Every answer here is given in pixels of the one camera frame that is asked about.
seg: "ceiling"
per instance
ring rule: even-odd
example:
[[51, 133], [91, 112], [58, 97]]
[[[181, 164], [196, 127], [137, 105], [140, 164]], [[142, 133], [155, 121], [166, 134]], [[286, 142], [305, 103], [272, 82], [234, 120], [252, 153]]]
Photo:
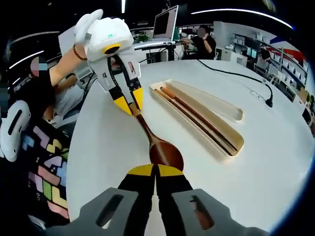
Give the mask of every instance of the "ceiling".
[[[311, 8], [303, 5], [304, 1], [290, 3], [284, 0], [273, 0], [277, 7], [275, 12], [271, 12], [267, 5], [270, 0], [170, 0], [171, 5], [180, 5], [177, 25], [211, 23], [215, 20], [238, 23], [260, 28], [278, 35], [291, 42], [298, 49], [307, 52], [306, 46], [311, 43], [312, 38], [302, 34], [312, 33], [307, 29], [304, 17], [312, 15]], [[12, 40], [39, 32], [63, 32], [76, 24], [80, 17], [86, 13], [91, 13], [96, 9], [103, 9], [104, 17], [121, 17], [130, 28], [136, 28], [137, 23], [147, 22], [148, 26], [153, 26], [155, 15], [165, 8], [165, 0], [126, 0], [125, 14], [121, 13], [121, 0], [96, 1], [53, 1], [42, 0], [40, 2], [9, 2], [7, 9], [14, 9], [11, 17], [3, 18], [7, 24], [4, 31], [11, 36]], [[266, 17], [240, 12], [212, 12], [191, 15], [192, 12], [216, 9], [216, 8], [238, 8], [250, 9], [276, 16], [285, 22], [293, 25], [295, 30], [271, 20]], [[49, 33], [37, 36], [28, 36], [12, 45], [12, 64], [33, 53], [44, 50], [42, 54], [46, 59], [55, 57], [59, 52], [59, 33]], [[14, 67], [15, 71], [28, 70], [28, 66], [23, 63]]]

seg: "chopsticks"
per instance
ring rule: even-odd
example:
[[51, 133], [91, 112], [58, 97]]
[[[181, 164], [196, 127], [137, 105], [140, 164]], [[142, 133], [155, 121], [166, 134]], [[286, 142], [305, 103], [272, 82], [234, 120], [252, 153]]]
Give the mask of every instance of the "chopsticks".
[[223, 139], [231, 148], [237, 151], [237, 148], [223, 135], [218, 131], [213, 125], [211, 125], [203, 116], [201, 116], [197, 111], [195, 111], [191, 106], [189, 106], [186, 102], [181, 100], [179, 97], [177, 97], [175, 94], [172, 93], [172, 91], [161, 87], [160, 88], [167, 96], [177, 101], [179, 104], [181, 104], [183, 107], [185, 107], [187, 110], [189, 110], [191, 113], [193, 113], [198, 119], [200, 119], [208, 128], [213, 130], [216, 135], [218, 135], [221, 139]]
[[181, 108], [179, 105], [177, 105], [175, 102], [172, 101], [166, 94], [162, 93], [158, 89], [155, 89], [155, 91], [164, 97], [168, 102], [170, 102], [173, 106], [175, 106], [179, 111], [181, 111], [185, 116], [187, 116], [192, 122], [194, 122], [203, 132], [205, 132], [210, 138], [212, 138], [217, 145], [219, 145], [224, 151], [226, 151], [230, 156], [232, 154], [216, 139], [215, 136], [213, 136], [205, 127], [203, 127], [195, 118], [193, 118], [190, 114], [188, 114], [183, 108]]

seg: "bracelet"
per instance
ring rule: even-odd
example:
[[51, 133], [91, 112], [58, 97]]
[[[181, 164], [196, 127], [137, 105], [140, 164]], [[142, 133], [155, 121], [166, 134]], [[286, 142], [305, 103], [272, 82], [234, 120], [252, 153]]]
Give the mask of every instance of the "bracelet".
[[74, 54], [77, 56], [78, 59], [80, 59], [80, 60], [88, 60], [87, 58], [81, 57], [81, 56], [77, 53], [77, 50], [75, 50], [75, 44], [73, 45], [72, 48], [73, 48]]

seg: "white round table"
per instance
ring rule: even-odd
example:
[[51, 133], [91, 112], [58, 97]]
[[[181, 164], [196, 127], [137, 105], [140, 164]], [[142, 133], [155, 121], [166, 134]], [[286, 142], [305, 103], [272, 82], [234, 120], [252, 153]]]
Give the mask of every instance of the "white round table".
[[[226, 61], [204, 60], [210, 67], [262, 79]], [[125, 94], [122, 75], [117, 77]], [[217, 162], [149, 93], [149, 85], [173, 79], [208, 92], [244, 112], [239, 123], [225, 119], [244, 138], [244, 147], [227, 163]], [[314, 139], [293, 104], [270, 84], [273, 108], [264, 103], [268, 88], [250, 79], [212, 71], [197, 61], [170, 61], [141, 67], [142, 115], [152, 131], [174, 144], [184, 158], [184, 174], [229, 207], [240, 224], [271, 231], [303, 186], [313, 156]], [[118, 187], [135, 166], [149, 164], [149, 142], [138, 121], [114, 105], [94, 83], [84, 102], [71, 140], [66, 194], [69, 217], [109, 187]], [[157, 197], [146, 235], [165, 235]]]

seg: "wooden tray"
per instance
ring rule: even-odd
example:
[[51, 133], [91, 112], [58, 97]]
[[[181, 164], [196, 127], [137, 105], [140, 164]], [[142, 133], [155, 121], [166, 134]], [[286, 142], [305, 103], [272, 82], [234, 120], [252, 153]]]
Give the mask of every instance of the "wooden tray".
[[[221, 134], [223, 134], [235, 147], [237, 150], [233, 150], [224, 141], [220, 143], [232, 154], [228, 155], [215, 141], [206, 135], [195, 123], [193, 123], [188, 117], [181, 113], [175, 106], [169, 103], [165, 98], [159, 95], [155, 89], [160, 90], [163, 86], [171, 90], [177, 97], [182, 99], [188, 105], [190, 105], [195, 111], [201, 114], [208, 122], [210, 122]], [[170, 112], [206, 149], [213, 155], [218, 161], [222, 162], [228, 160], [241, 150], [244, 145], [243, 137], [229, 126], [225, 121], [223, 121], [219, 116], [217, 116], [211, 109], [213, 109], [218, 114], [227, 117], [232, 121], [239, 121], [243, 117], [243, 111], [236, 108], [235, 106], [222, 101], [210, 94], [192, 88], [190, 86], [184, 85], [179, 82], [172, 80], [162, 81], [150, 85], [151, 94], [154, 99], [156, 99], [163, 107], [165, 107], [168, 112]], [[185, 109], [183, 106], [178, 104], [190, 115], [192, 115], [196, 120], [203, 124], [196, 116]], [[221, 140], [215, 132], [203, 125], [212, 135]]]

